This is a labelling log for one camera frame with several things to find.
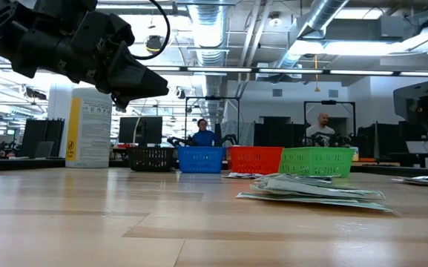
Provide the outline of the white wipes canister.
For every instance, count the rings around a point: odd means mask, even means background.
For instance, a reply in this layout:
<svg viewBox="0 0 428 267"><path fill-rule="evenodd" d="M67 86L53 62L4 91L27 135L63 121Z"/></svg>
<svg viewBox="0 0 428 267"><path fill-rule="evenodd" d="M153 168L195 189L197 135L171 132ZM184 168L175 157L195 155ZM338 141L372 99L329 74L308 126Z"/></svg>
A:
<svg viewBox="0 0 428 267"><path fill-rule="evenodd" d="M65 166L107 168L111 150L112 100L95 88L72 90Z"/></svg>

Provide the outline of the black aluminium table frame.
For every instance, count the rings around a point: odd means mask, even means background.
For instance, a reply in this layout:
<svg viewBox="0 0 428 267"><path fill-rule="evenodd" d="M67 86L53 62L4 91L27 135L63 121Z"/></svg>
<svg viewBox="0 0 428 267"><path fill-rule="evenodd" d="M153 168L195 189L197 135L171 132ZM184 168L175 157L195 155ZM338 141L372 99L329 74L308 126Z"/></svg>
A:
<svg viewBox="0 0 428 267"><path fill-rule="evenodd" d="M0 159L0 171L20 171L40 168L63 168L63 159ZM352 166L351 173L380 174L397 177L428 176L428 169L388 165Z"/></svg>

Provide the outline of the black plastic basket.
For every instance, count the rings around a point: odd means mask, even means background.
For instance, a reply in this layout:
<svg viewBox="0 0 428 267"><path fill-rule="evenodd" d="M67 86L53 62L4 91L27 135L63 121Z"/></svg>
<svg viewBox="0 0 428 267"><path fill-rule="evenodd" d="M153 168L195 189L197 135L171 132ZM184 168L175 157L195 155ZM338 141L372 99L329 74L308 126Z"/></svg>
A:
<svg viewBox="0 0 428 267"><path fill-rule="evenodd" d="M132 171L169 172L173 162L173 148L129 147L128 163Z"/></svg>

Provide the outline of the black partition panel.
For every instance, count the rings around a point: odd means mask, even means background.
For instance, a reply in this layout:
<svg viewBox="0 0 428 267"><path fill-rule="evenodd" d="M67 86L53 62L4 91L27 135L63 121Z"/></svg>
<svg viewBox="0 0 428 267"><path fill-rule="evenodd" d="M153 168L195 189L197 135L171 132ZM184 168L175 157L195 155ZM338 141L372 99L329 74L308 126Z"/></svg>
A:
<svg viewBox="0 0 428 267"><path fill-rule="evenodd" d="M301 124L254 124L254 145L297 148L302 146L304 127Z"/></svg>

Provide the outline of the red plastic basket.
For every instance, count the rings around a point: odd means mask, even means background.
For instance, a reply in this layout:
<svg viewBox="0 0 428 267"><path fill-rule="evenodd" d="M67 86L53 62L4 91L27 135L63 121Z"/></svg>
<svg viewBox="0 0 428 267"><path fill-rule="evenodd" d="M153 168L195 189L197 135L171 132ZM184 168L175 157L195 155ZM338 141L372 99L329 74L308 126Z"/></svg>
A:
<svg viewBox="0 0 428 267"><path fill-rule="evenodd" d="M229 168L241 174L273 174L279 171L282 147L230 146Z"/></svg>

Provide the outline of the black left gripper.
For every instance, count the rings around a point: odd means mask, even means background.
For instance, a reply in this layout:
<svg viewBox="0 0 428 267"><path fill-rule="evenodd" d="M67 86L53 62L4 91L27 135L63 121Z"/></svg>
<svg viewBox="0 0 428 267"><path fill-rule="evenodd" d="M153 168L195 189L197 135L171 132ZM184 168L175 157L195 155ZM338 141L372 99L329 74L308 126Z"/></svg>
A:
<svg viewBox="0 0 428 267"><path fill-rule="evenodd" d="M118 28L112 22L83 22L73 34L55 29L11 30L12 69L33 78L38 69L87 82L110 93L115 106L126 109L139 97L165 96L168 82L118 46Z"/></svg>

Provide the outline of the blue plastic basket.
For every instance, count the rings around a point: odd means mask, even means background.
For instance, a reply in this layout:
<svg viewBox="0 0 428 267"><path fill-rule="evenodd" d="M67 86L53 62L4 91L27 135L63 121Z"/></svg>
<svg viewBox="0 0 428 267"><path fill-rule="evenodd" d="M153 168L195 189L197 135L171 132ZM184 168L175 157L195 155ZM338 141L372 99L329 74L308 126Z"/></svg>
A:
<svg viewBox="0 0 428 267"><path fill-rule="evenodd" d="M225 148L179 146L177 155L183 173L219 174L223 167Z"/></svg>

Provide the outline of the large black monitor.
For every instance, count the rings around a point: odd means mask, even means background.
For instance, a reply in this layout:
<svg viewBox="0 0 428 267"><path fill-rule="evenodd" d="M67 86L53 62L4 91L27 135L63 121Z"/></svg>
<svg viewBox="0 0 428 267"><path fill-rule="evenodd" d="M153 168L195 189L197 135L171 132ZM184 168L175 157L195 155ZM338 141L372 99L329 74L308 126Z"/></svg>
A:
<svg viewBox="0 0 428 267"><path fill-rule="evenodd" d="M386 159L392 153L402 152L404 148L398 125L374 123L368 127L359 127L356 141L360 158Z"/></svg>

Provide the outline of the small black monitor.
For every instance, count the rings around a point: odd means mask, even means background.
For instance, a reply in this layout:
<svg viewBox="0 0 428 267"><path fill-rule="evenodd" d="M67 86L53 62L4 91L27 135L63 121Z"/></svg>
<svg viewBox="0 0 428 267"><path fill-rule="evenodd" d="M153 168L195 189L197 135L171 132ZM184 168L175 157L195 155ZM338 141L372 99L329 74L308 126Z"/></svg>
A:
<svg viewBox="0 0 428 267"><path fill-rule="evenodd" d="M428 131L422 125L399 122L399 136L406 142L426 142Z"/></svg>

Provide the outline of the black computer monitor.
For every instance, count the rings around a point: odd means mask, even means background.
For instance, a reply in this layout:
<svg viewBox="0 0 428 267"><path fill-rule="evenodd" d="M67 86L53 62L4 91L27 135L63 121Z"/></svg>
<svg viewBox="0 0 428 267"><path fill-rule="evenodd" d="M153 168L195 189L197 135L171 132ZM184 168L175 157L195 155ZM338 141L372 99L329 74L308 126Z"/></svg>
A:
<svg viewBox="0 0 428 267"><path fill-rule="evenodd" d="M162 142L162 117L121 117L119 142L123 144L160 145Z"/></svg>

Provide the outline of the pile of paper banknotes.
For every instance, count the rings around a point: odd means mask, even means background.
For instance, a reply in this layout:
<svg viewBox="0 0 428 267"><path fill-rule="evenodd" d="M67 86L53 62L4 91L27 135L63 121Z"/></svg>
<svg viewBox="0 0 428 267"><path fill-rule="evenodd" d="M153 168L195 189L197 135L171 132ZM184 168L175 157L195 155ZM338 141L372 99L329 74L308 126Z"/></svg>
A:
<svg viewBox="0 0 428 267"><path fill-rule="evenodd" d="M365 208L378 211L385 211L393 213L394 210L387 208L384 205L375 202L365 202L356 199L337 199L337 198L325 198L325 197L302 197L302 196L289 196L289 195L273 195L273 194L253 194L253 193L239 193L236 198L239 199L250 199L250 200L265 200L265 201L277 201L277 202L298 202L298 203L313 203L321 205L337 205L347 206L354 208Z"/></svg>

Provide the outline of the black ceiling dome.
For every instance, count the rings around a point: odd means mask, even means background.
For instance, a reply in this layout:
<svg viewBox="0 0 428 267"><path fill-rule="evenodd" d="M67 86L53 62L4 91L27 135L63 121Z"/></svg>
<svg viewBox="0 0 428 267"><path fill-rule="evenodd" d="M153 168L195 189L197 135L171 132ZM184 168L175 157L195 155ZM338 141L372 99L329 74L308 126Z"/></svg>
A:
<svg viewBox="0 0 428 267"><path fill-rule="evenodd" d="M158 53L164 43L164 38L161 36L149 36L145 41L145 49L150 54Z"/></svg>

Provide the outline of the black gantry frame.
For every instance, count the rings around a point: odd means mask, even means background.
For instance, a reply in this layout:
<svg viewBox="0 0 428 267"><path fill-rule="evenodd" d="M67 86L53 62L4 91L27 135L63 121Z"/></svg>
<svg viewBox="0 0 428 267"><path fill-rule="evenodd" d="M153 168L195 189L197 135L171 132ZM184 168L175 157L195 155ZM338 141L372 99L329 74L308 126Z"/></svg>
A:
<svg viewBox="0 0 428 267"><path fill-rule="evenodd" d="M303 120L304 120L304 136L303 136L303 144L308 145L308 139L311 139L311 137L307 137L307 128L308 128L308 112L306 109L306 106L308 104L320 104L320 105L341 105L344 109L346 107L344 105L351 105L352 106L352 133L349 135L349 137L356 137L357 136L357 119L356 119L356 104L355 102L343 102L343 101L336 101L336 100L321 100L321 101L304 101L303 102Z"/></svg>
<svg viewBox="0 0 428 267"><path fill-rule="evenodd" d="M189 105L188 101L190 99L194 99L194 104ZM233 108L236 109L237 111L237 133L236 134L230 134L229 139L230 141L232 141L233 145L239 145L238 143L238 137L240 137L240 117L241 117L241 109L240 109L240 97L228 97L228 96L215 96L215 95L211 95L211 96L187 96L185 98L185 105L184 105L184 117L185 117L185 128L184 128L184 137L187 138L187 116L190 114L191 111L189 111L189 109L191 109L192 106L195 106L196 103L199 100L203 100L203 101L229 101L229 100L234 100L237 102L237 104L231 104L233 106Z"/></svg>

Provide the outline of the green plastic basket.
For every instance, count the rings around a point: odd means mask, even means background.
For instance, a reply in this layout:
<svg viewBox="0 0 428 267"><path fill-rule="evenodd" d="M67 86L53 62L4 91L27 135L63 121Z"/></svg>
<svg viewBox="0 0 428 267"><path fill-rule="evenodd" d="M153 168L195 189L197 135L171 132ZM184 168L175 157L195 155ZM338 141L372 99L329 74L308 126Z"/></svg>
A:
<svg viewBox="0 0 428 267"><path fill-rule="evenodd" d="M351 148L284 148L279 172L306 176L348 177L354 153Z"/></svg>

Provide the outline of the silver spiral air duct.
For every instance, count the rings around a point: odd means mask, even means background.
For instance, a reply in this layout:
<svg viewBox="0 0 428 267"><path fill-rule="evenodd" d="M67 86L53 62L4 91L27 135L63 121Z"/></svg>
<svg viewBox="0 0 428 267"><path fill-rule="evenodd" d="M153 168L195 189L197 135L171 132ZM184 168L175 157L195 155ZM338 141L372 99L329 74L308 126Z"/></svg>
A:
<svg viewBox="0 0 428 267"><path fill-rule="evenodd" d="M216 4L193 4L188 6L193 22L194 44L201 66L223 66L225 64L225 31L228 26L228 7Z"/></svg>
<svg viewBox="0 0 428 267"><path fill-rule="evenodd" d="M312 54L304 48L300 40L309 34L314 39L323 39L327 26L350 0L314 0L305 15L295 18L287 33L288 47L276 61L275 68L293 68L300 57Z"/></svg>

